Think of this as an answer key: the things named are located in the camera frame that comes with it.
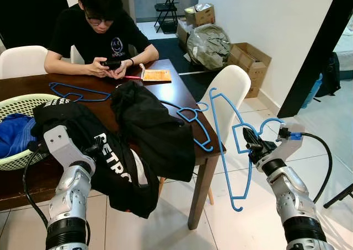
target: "black hair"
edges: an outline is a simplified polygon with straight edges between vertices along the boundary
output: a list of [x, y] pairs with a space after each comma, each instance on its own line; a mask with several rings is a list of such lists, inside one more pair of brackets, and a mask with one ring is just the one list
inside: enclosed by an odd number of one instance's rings
[[95, 18], [114, 20], [122, 12], [121, 0], [80, 0], [85, 10]]

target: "man's hand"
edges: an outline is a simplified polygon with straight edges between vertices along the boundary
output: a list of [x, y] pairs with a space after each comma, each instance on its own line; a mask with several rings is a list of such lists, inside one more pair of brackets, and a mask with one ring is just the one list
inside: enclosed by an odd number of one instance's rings
[[109, 67], [102, 66], [100, 64], [101, 61], [106, 61], [106, 58], [96, 57], [94, 58], [91, 64], [87, 64], [89, 75], [95, 75], [99, 78], [103, 78], [105, 76], [111, 77], [111, 73], [109, 72]]
[[119, 68], [115, 69], [112, 73], [114, 79], [122, 79], [125, 76], [126, 69], [132, 66], [131, 60], [121, 61], [121, 65]]

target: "black cable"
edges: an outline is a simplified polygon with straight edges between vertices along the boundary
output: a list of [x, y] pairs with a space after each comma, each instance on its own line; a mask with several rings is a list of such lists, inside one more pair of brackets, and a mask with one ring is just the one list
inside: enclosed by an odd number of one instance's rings
[[332, 171], [332, 154], [331, 154], [331, 151], [329, 149], [329, 146], [326, 144], [326, 142], [321, 139], [320, 137], [316, 136], [316, 135], [313, 135], [313, 134], [310, 134], [310, 133], [306, 133], [306, 132], [302, 132], [301, 133], [303, 136], [308, 136], [308, 137], [311, 137], [311, 138], [314, 138], [316, 140], [318, 140], [319, 142], [322, 143], [322, 145], [325, 147], [326, 151], [327, 151], [327, 155], [329, 157], [329, 168], [327, 170], [327, 174], [326, 174], [326, 177], [324, 179], [324, 182], [322, 183], [322, 186], [318, 192], [318, 194], [316, 195], [316, 197], [314, 198], [314, 203], [316, 203], [318, 201], [318, 199], [320, 198], [320, 196], [322, 195], [322, 192], [324, 191], [326, 185], [327, 185], [327, 182], [329, 181], [329, 178], [330, 178], [330, 175], [331, 175], [331, 171]]
[[39, 209], [39, 207], [34, 203], [31, 195], [28, 192], [28, 188], [27, 188], [27, 182], [26, 182], [26, 177], [27, 177], [27, 170], [29, 168], [29, 165], [31, 164], [33, 158], [37, 155], [37, 153], [39, 152], [39, 148], [32, 154], [31, 158], [28, 160], [26, 167], [24, 168], [24, 172], [23, 172], [23, 176], [22, 176], [22, 183], [23, 183], [23, 189], [24, 189], [24, 193], [27, 196], [27, 199], [29, 201], [29, 203], [32, 205], [32, 207], [35, 209], [35, 211], [39, 214], [39, 216], [41, 217], [41, 219], [43, 220], [43, 223], [45, 225], [45, 228], [47, 229], [48, 227], [48, 220], [46, 219], [44, 213]]
[[87, 243], [86, 245], [89, 246], [89, 241], [90, 241], [90, 227], [89, 227], [89, 223], [86, 220], [86, 226], [87, 226]]

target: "table leg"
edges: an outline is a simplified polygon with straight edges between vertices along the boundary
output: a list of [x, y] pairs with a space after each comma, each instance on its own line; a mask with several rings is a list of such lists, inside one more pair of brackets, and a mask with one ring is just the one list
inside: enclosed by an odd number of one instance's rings
[[210, 188], [213, 174], [216, 169], [217, 160], [218, 156], [211, 157], [206, 159], [205, 163], [199, 166], [188, 220], [190, 230], [196, 229], [199, 224], [208, 189]]

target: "black jacket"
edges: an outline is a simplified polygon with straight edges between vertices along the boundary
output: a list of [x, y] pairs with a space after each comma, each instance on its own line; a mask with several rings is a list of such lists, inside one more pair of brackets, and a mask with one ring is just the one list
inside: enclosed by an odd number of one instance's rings
[[96, 157], [92, 188], [108, 195], [112, 208], [148, 218], [157, 205], [158, 178], [143, 159], [136, 154], [134, 157], [122, 137], [110, 133], [84, 105], [67, 99], [39, 105], [34, 109], [34, 118], [32, 135], [42, 138], [47, 130], [64, 125], [80, 150], [92, 146], [95, 137], [101, 137], [105, 145], [102, 155]]
[[170, 116], [154, 94], [135, 82], [118, 86], [111, 95], [111, 107], [122, 133], [137, 142], [152, 171], [189, 182], [195, 167], [191, 126]]

